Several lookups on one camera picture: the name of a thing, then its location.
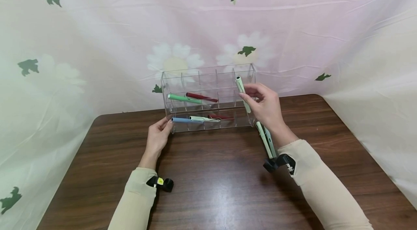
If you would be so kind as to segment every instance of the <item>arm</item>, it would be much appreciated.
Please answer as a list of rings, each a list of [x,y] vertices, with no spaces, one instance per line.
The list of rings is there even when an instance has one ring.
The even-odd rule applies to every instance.
[[[108,230],[146,230],[156,188],[146,182],[156,176],[156,162],[167,144],[172,122],[163,118],[149,127],[145,153],[131,173]]]
[[[249,104],[256,118],[271,132],[277,154],[296,162],[294,178],[305,199],[326,230],[371,230],[372,226],[356,200],[317,152],[285,125],[277,93],[262,84],[246,84]],[[261,99],[258,103],[251,97]]]

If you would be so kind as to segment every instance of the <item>hand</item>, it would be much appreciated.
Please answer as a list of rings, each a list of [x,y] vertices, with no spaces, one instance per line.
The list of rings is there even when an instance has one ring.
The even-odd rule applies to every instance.
[[[166,117],[149,126],[145,153],[143,153],[138,167],[146,167],[153,170],[155,169],[156,161],[161,155],[162,149],[167,144],[172,126],[172,121],[168,121]]]
[[[239,93],[239,96],[250,106],[257,120],[268,129],[284,123],[279,97],[276,92],[261,83],[245,84],[244,87],[246,94]]]
[[[244,84],[244,87],[246,93],[239,93],[239,96],[249,105],[256,119],[271,132],[277,147],[298,140],[298,137],[285,125],[276,92],[260,83]]]

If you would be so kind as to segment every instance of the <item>dark red pen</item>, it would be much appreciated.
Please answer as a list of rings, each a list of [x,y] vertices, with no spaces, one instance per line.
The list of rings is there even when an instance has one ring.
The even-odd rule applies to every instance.
[[[206,97],[203,95],[198,95],[198,94],[194,94],[194,93],[190,93],[187,92],[185,93],[185,96],[189,97],[189,98],[193,98],[193,99],[201,99],[201,100],[205,100],[205,101],[212,101],[212,102],[217,102],[217,99],[214,98],[210,98],[210,97]]]
[[[222,116],[222,115],[214,115],[214,114],[208,115],[207,117],[208,118],[219,118],[221,120],[233,120],[233,117],[227,117],[227,116]]]

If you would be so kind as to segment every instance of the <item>blue pen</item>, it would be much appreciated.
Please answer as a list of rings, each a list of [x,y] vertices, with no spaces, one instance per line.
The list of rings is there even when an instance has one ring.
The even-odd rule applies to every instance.
[[[202,121],[190,120],[189,118],[171,118],[171,121],[176,123],[203,123]]]

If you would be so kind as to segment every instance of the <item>white flower print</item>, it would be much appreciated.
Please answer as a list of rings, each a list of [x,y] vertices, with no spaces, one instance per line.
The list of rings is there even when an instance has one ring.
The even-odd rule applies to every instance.
[[[45,79],[41,83],[42,87],[47,87],[49,90],[65,88],[66,93],[74,96],[84,93],[82,85],[85,81],[79,79],[80,71],[72,68],[68,63],[55,64],[51,55],[44,54],[39,58],[38,66],[40,76]]]
[[[266,68],[268,67],[268,60],[274,57],[272,49],[269,46],[269,41],[270,39],[268,37],[261,37],[260,32],[254,32],[250,36],[244,34],[239,35],[237,44],[225,45],[223,53],[216,57],[217,65],[253,63],[255,67]],[[244,46],[253,47],[255,50],[247,56],[244,53],[238,54]],[[224,71],[229,72],[231,69],[231,66],[227,66]],[[234,69],[235,71],[246,71],[246,69],[239,69],[239,66]]]
[[[153,47],[153,54],[147,56],[148,69],[151,71],[169,71],[168,76],[184,77],[184,81],[192,82],[194,78],[191,76],[198,75],[197,70],[203,66],[204,61],[200,59],[199,54],[190,54],[191,48],[188,45],[175,44],[169,46],[167,43],[162,43],[159,46]],[[173,79],[171,82],[179,83],[181,79]]]

